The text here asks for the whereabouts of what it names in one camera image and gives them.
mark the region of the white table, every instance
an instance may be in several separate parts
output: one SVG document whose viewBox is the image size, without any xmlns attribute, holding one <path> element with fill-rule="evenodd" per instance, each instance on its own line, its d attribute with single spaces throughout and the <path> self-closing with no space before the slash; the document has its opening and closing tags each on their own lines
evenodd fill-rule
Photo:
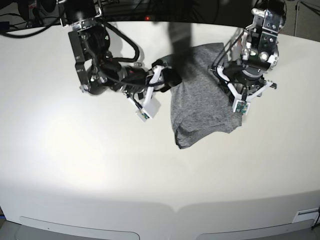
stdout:
<svg viewBox="0 0 320 240">
<path fill-rule="evenodd" d="M 187 25 L 178 26 L 184 32 Z M 168 23 L 117 27 L 143 49 L 146 67 L 171 53 Z M 193 46 L 226 43 L 236 31 L 191 27 Z M 133 55 L 114 34 L 111 41 L 114 56 Z M 162 107 L 143 123 L 122 94 L 79 90 L 60 27 L 24 40 L 0 37 L 0 206 L 7 219 L 194 240 L 289 224 L 298 210 L 317 208 L 320 43 L 281 35 L 279 51 L 266 75 L 278 89 L 252 103 L 242 127 L 179 150 L 170 92 L 156 95 Z"/>
</svg>

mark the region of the gray fabric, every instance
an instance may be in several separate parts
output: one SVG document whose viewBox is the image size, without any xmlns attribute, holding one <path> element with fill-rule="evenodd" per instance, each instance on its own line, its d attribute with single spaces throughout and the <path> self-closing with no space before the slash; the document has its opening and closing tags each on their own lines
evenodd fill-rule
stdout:
<svg viewBox="0 0 320 240">
<path fill-rule="evenodd" d="M 229 134 L 242 125 L 242 115 L 233 113 L 229 97 L 208 70 L 223 49 L 223 43 L 206 44 L 161 58 L 182 77 L 182 83 L 171 89 L 171 123 L 180 149 L 211 133 Z"/>
</svg>

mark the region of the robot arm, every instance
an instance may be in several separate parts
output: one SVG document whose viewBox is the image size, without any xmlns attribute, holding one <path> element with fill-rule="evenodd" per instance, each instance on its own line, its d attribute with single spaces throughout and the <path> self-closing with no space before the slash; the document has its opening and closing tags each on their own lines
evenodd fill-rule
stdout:
<svg viewBox="0 0 320 240">
<path fill-rule="evenodd" d="M 278 34 L 286 22 L 284 6 L 284 0 L 262 0 L 252 9 L 252 24 L 212 66 L 222 87 L 232 94 L 233 112 L 247 115 L 254 98 L 260 97 L 269 87 L 277 88 L 277 84 L 266 81 L 263 75 L 278 63 Z M 241 48 L 239 58 L 220 65 L 227 53 L 237 47 Z"/>
<path fill-rule="evenodd" d="M 121 92 L 137 107 L 137 115 L 144 121 L 152 119 L 160 104 L 152 98 L 154 90 L 165 92 L 182 82 L 179 75 L 161 61 L 144 70 L 137 60 L 138 46 L 102 17 L 102 10 L 96 13 L 93 0 L 63 0 L 59 3 L 60 12 L 65 12 L 62 25 L 70 25 L 69 39 L 76 61 L 75 69 L 84 93 L 100 95 L 107 89 Z M 130 44 L 134 58 L 113 57 L 109 51 L 110 37 L 107 29 Z M 85 62 L 91 60 L 89 69 Z M 120 62 L 134 63 L 122 66 Z"/>
</svg>

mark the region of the screw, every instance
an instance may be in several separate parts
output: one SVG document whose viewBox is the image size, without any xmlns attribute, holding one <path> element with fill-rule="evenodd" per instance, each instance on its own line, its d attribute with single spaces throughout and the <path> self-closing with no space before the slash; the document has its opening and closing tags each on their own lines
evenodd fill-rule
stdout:
<svg viewBox="0 0 320 240">
<path fill-rule="evenodd" d="M 141 62 L 135 62 L 134 64 L 133 64 L 135 67 L 142 67 L 142 63 Z"/>
<path fill-rule="evenodd" d="M 265 51 L 263 51 L 262 53 L 260 53 L 260 56 L 259 56 L 260 60 L 262 62 L 266 62 L 269 58 L 269 55 L 268 53 L 266 53 Z"/>
</svg>

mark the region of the wire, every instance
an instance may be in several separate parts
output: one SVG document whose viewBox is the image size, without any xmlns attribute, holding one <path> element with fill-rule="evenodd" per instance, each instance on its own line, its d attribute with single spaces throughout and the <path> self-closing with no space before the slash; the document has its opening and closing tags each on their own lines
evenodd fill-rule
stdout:
<svg viewBox="0 0 320 240">
<path fill-rule="evenodd" d="M 304 2 L 301 2 L 302 5 L 304 5 L 306 8 L 308 8 L 309 10 L 311 10 L 313 13 L 317 14 L 318 16 L 320 16 L 320 10 L 313 8 L 311 6 L 306 5 Z"/>
<path fill-rule="evenodd" d="M 5 16 L 5 15 L 10 15 L 10 16 L 16 16 L 16 17 L 23 18 L 20 14 L 17 14 L 17 13 L 6 13 L 6 14 L 0 15 L 0 17 Z"/>
<path fill-rule="evenodd" d="M 140 6 L 140 4 L 141 4 L 143 1 L 144 1 L 144 0 L 141 0 L 141 1 L 137 4 L 137 6 L 132 10 L 131 13 L 133 13 L 133 12 Z"/>
<path fill-rule="evenodd" d="M 319 213 L 318 218 L 316 219 L 315 224 L 311 227 L 311 230 L 320 226 L 320 223 L 317 224 L 317 222 L 319 222 L 319 219 L 320 219 L 320 207 L 318 208 L 318 213 Z"/>
<path fill-rule="evenodd" d="M 243 36 L 243 34 L 245 33 L 245 30 L 243 29 L 242 33 L 237 37 L 237 39 L 230 45 L 230 47 L 227 49 L 227 51 L 225 51 L 223 53 L 223 55 L 220 57 L 220 59 L 218 60 L 217 64 L 215 66 L 218 66 L 220 64 L 220 62 L 222 61 L 222 59 L 227 55 L 227 53 L 232 49 L 232 47 L 241 39 L 241 37 Z"/>
<path fill-rule="evenodd" d="M 112 30 L 115 34 L 117 34 L 120 38 L 125 40 L 133 49 L 134 49 L 134 57 L 133 58 L 126 58 L 126 57 L 115 57 L 113 58 L 114 61 L 117 62 L 124 62 L 124 63 L 134 63 L 138 61 L 140 57 L 140 50 L 139 47 L 126 35 L 124 35 L 121 31 L 119 31 L 116 27 L 112 26 L 110 23 L 103 21 L 103 24 L 110 30 Z"/>
<path fill-rule="evenodd" d="M 258 6 L 260 0 L 256 0 L 255 4 L 254 4 L 254 8 L 256 8 Z"/>
<path fill-rule="evenodd" d="M 283 1 L 284 1 L 284 5 L 285 5 L 284 17 L 287 18 L 287 11 L 288 11 L 287 2 L 286 2 L 286 0 L 283 0 Z"/>
<path fill-rule="evenodd" d="M 161 81 L 161 82 L 157 82 L 157 83 L 153 83 L 153 84 L 135 84 L 135 83 L 129 83 L 129 82 L 124 82 L 124 81 L 119 81 L 115 78 L 113 78 L 112 76 L 107 75 L 100 67 L 97 67 L 99 71 L 101 71 L 103 73 L 103 75 L 108 79 L 111 80 L 117 84 L 121 84 L 121 85 L 128 85 L 128 86 L 132 86 L 132 87 L 138 87 L 138 88 L 152 88 L 152 87 L 156 87 L 156 86 L 161 86 L 163 84 L 165 84 L 165 82 Z"/>
<path fill-rule="evenodd" d="M 7 37 L 7 38 L 12 38 L 12 39 L 25 39 L 25 38 L 29 38 L 29 37 L 33 37 L 35 35 L 41 34 L 43 33 L 45 30 L 51 28 L 53 25 L 55 25 L 57 23 L 57 21 L 65 14 L 65 12 L 63 11 L 61 13 L 61 15 L 59 17 L 57 17 L 52 23 L 50 23 L 48 26 L 45 26 L 43 29 L 39 30 L 39 31 L 35 31 L 33 33 L 30 34 L 26 34 L 26 35 L 13 35 L 13 34 L 9 34 L 6 32 L 0 32 L 0 35 Z"/>
<path fill-rule="evenodd" d="M 12 26 L 17 26 L 17 25 L 26 24 L 26 23 L 27 23 L 27 21 L 24 21 L 24 22 L 20 22 L 20 23 L 13 24 Z"/>
</svg>

